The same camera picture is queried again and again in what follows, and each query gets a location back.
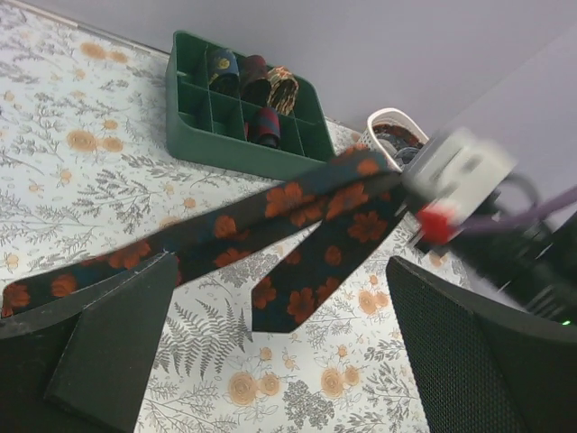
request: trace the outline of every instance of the black foam pad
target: black foam pad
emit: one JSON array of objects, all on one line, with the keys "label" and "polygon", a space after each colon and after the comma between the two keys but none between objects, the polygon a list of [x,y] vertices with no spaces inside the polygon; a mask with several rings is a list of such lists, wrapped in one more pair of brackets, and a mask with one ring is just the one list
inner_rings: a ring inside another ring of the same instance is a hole
[{"label": "black foam pad", "polygon": [[431,431],[574,431],[577,327],[511,309],[399,257],[387,280]]},{"label": "black foam pad", "polygon": [[176,278],[161,254],[0,320],[2,431],[132,432]]}]

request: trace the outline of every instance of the orange flower pattern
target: orange flower pattern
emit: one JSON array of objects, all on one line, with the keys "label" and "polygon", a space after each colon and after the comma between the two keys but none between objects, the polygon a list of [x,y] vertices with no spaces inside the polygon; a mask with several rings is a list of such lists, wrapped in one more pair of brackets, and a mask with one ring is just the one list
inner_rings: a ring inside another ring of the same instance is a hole
[{"label": "orange flower pattern", "polygon": [[26,307],[30,303],[30,295],[23,284],[8,284],[4,289],[2,299],[2,317],[8,318],[14,314],[13,308]]},{"label": "orange flower pattern", "polygon": [[298,250],[292,251],[286,258],[285,262],[288,264],[299,264],[300,263],[300,252]]},{"label": "orange flower pattern", "polygon": [[347,210],[366,203],[369,196],[364,193],[364,185],[355,183],[351,187],[339,190],[328,204],[326,219],[333,219]]},{"label": "orange flower pattern", "polygon": [[236,233],[236,223],[228,215],[221,215],[215,221],[215,237],[219,239],[232,236]]},{"label": "orange flower pattern", "polygon": [[[74,132],[69,144],[75,151],[91,152],[97,145],[93,138]],[[353,149],[338,160],[222,209],[161,226],[159,232],[109,254],[16,281],[5,288],[2,315],[89,288],[160,253],[176,255],[174,283],[184,284],[321,222],[252,291],[252,330],[293,332],[404,216],[398,212],[405,199],[397,187],[398,173],[388,168],[382,154]],[[195,205],[194,199],[185,200],[185,208]],[[387,306],[389,297],[382,292],[367,291],[359,298],[360,309],[368,315]]]},{"label": "orange flower pattern", "polygon": [[287,312],[295,317],[295,322],[299,325],[310,318],[315,312],[315,300],[313,291],[305,287],[301,291],[293,291],[290,294],[290,303]]},{"label": "orange flower pattern", "polygon": [[359,242],[378,241],[387,230],[387,221],[379,219],[377,212],[354,216],[354,226],[349,227],[349,235]]},{"label": "orange flower pattern", "polygon": [[146,257],[151,248],[145,241],[140,241],[118,250],[108,258],[108,263],[115,269],[131,269],[140,263],[142,257]]},{"label": "orange flower pattern", "polygon": [[265,309],[267,302],[277,297],[277,290],[272,287],[270,277],[265,277],[252,289],[252,305],[257,309]]},{"label": "orange flower pattern", "polygon": [[76,291],[78,283],[74,275],[60,275],[52,282],[52,296],[63,298]]},{"label": "orange flower pattern", "polygon": [[312,195],[303,195],[303,190],[297,182],[290,182],[284,187],[273,188],[267,192],[267,201],[269,204],[264,215],[267,218],[284,215],[289,210],[299,207],[302,204],[310,203],[314,199]]},{"label": "orange flower pattern", "polygon": [[318,305],[325,301],[339,288],[341,282],[336,278],[328,277],[326,283],[318,288]]},{"label": "orange flower pattern", "polygon": [[379,172],[379,164],[375,160],[363,160],[359,162],[357,171],[363,176],[370,176]]},{"label": "orange flower pattern", "polygon": [[342,256],[341,250],[337,246],[331,245],[326,249],[325,262],[331,266],[338,266],[341,264]]},{"label": "orange flower pattern", "polygon": [[228,266],[234,262],[238,262],[239,260],[242,260],[244,257],[248,257],[249,255],[251,255],[250,251],[237,251],[234,248],[229,248],[224,253],[215,258],[215,264],[219,268],[224,268],[225,266]]}]

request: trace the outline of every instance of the black mesh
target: black mesh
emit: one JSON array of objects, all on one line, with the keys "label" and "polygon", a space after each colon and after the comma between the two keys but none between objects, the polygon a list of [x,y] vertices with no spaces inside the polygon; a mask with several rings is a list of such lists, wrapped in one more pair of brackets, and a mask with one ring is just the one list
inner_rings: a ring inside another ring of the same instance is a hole
[{"label": "black mesh", "polygon": [[398,257],[387,279],[431,431],[575,431],[576,327],[510,309]]}]

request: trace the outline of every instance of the orange flower print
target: orange flower print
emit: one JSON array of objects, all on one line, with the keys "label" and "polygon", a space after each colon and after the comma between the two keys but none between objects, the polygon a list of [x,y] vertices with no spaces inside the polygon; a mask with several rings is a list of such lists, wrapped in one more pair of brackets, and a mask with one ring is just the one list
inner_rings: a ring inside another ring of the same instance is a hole
[{"label": "orange flower print", "polygon": [[173,215],[168,215],[165,216],[164,218],[162,218],[162,220],[159,222],[159,227],[160,228],[167,228],[170,227],[174,224],[177,224],[177,222],[179,222],[180,219],[177,216],[173,216]]},{"label": "orange flower print", "polygon": [[444,255],[443,257],[439,257],[435,253],[429,253],[429,260],[431,261],[431,264],[433,264],[435,268],[440,268],[441,266],[443,266],[443,263],[446,262],[447,256]]},{"label": "orange flower print", "polygon": [[280,391],[280,379],[275,373],[265,373],[259,381],[259,390],[272,397]]},{"label": "orange flower print", "polygon": [[62,185],[68,185],[72,179],[72,173],[68,169],[64,169],[60,172],[60,183]]},{"label": "orange flower print", "polygon": [[361,376],[359,375],[359,370],[352,365],[346,367],[344,371],[344,382],[349,386],[354,386],[359,384],[361,381]]},{"label": "orange flower print", "polygon": [[116,137],[107,137],[102,141],[102,148],[106,151],[117,153],[122,151],[124,145]]},{"label": "orange flower print", "polygon": [[8,318],[14,314],[12,308],[26,307],[30,303],[30,295],[23,284],[8,284],[2,293],[2,317]]},{"label": "orange flower print", "polygon": [[362,176],[370,176],[377,172],[379,172],[379,164],[375,160],[362,160],[359,162],[359,165],[357,165],[357,173]]},{"label": "orange flower print", "polygon": [[192,197],[188,197],[182,201],[182,206],[184,206],[186,209],[194,209],[197,206],[197,201]]},{"label": "orange flower print", "polygon": [[288,264],[299,264],[300,263],[300,252],[298,250],[293,250],[286,258],[285,262]]},{"label": "orange flower print", "polygon": [[375,303],[380,309],[387,307],[389,305],[389,295],[385,295],[382,291],[376,292]]},{"label": "orange flower print", "polygon": [[310,318],[315,312],[313,291],[308,287],[305,287],[300,292],[293,291],[290,294],[290,303],[287,307],[287,312],[295,317],[295,322],[299,325]]},{"label": "orange flower print", "polygon": [[127,63],[128,62],[128,56],[126,56],[126,54],[124,54],[123,52],[120,52],[120,51],[110,51],[108,53],[108,57],[110,57],[111,60],[114,60],[118,63]]},{"label": "orange flower print", "polygon": [[103,60],[106,58],[105,49],[93,42],[84,42],[80,44],[80,51],[91,59]]},{"label": "orange flower print", "polygon": [[350,187],[339,190],[334,194],[333,199],[328,204],[326,219],[333,219],[343,212],[357,207],[369,200],[369,196],[364,193],[364,185],[355,183]]},{"label": "orange flower print", "polygon": [[108,264],[115,269],[126,268],[131,269],[136,266],[142,257],[145,257],[151,248],[145,241],[140,241],[132,245],[128,245],[122,250],[113,253],[108,259]]},{"label": "orange flower print", "polygon": [[272,287],[270,277],[265,277],[252,289],[252,305],[257,309],[265,309],[267,302],[275,300],[277,290]]},{"label": "orange flower print", "polygon": [[303,190],[296,182],[284,187],[273,188],[267,193],[269,204],[264,212],[267,218],[274,218],[287,213],[293,207],[313,201],[313,196],[303,196]]},{"label": "orange flower print", "polygon": [[367,290],[362,290],[359,293],[359,307],[363,313],[369,316],[377,312],[377,302],[375,297]]},{"label": "orange flower print", "polygon": [[74,278],[74,275],[64,274],[59,275],[56,280],[52,282],[51,287],[52,296],[63,298],[76,291],[78,282],[76,278]]},{"label": "orange flower print", "polygon": [[102,123],[103,127],[105,129],[116,129],[118,128],[118,122],[116,122],[115,120],[112,119],[106,119],[103,123]]},{"label": "orange flower print", "polygon": [[221,215],[215,221],[215,237],[224,239],[236,233],[236,223],[228,215]]},{"label": "orange flower print", "polygon": [[343,375],[336,368],[328,368],[321,376],[321,388],[329,399],[339,399],[344,392]]},{"label": "orange flower print", "polygon": [[339,345],[336,349],[336,354],[339,355],[339,358],[344,358],[347,356],[348,352],[346,350],[346,345]]},{"label": "orange flower print", "polygon": [[214,264],[219,268],[224,268],[231,263],[238,262],[242,260],[244,257],[251,255],[250,251],[237,251],[234,248],[229,248],[224,253],[220,254],[214,260]]},{"label": "orange flower print", "polygon": [[338,246],[331,245],[326,249],[325,262],[331,266],[338,266],[341,264],[341,250]]},{"label": "orange flower print", "polygon": [[339,282],[336,278],[328,277],[324,286],[318,288],[316,296],[318,297],[318,305],[323,304],[329,297],[339,288]]},{"label": "orange flower print", "polygon": [[387,221],[379,219],[377,212],[372,210],[368,214],[357,214],[354,216],[355,225],[349,227],[349,236],[357,239],[361,243],[369,240],[378,241],[387,230]]},{"label": "orange flower print", "polygon": [[78,152],[93,152],[98,146],[96,137],[88,131],[76,130],[66,136],[70,149]]},{"label": "orange flower print", "polygon": [[263,347],[261,349],[261,354],[259,355],[261,361],[270,361],[272,359],[272,351],[269,347]]},{"label": "orange flower print", "polygon": [[307,221],[319,220],[323,216],[321,207],[324,203],[324,200],[318,200],[309,206],[295,210],[290,214],[290,222],[297,227],[302,227]]},{"label": "orange flower print", "polygon": [[90,266],[91,264],[106,262],[107,260],[108,260],[107,255],[99,255],[97,257],[92,257],[90,259],[87,259],[84,262],[80,262],[80,266]]},{"label": "orange flower print", "polygon": [[259,385],[247,372],[235,373],[228,381],[228,393],[237,406],[250,406],[256,400]]},{"label": "orange flower print", "polygon": [[251,233],[251,231],[247,228],[242,233],[237,233],[236,235],[232,235],[231,239],[233,239],[234,241],[243,241],[247,237],[249,237],[250,233]]}]

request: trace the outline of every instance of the white wall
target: white wall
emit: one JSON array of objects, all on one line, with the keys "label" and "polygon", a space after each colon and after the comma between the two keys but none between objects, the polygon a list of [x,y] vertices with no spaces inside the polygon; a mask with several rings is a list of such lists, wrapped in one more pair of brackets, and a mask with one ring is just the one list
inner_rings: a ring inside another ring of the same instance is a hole
[{"label": "white wall", "polygon": [[577,20],[567,0],[26,0],[165,51],[189,30],[285,64],[361,129],[384,106],[431,131]]},{"label": "white wall", "polygon": [[[506,148],[519,162],[517,171],[545,198],[577,184],[577,25],[450,124],[467,126]],[[575,210],[568,208],[552,221],[560,224]]]}]

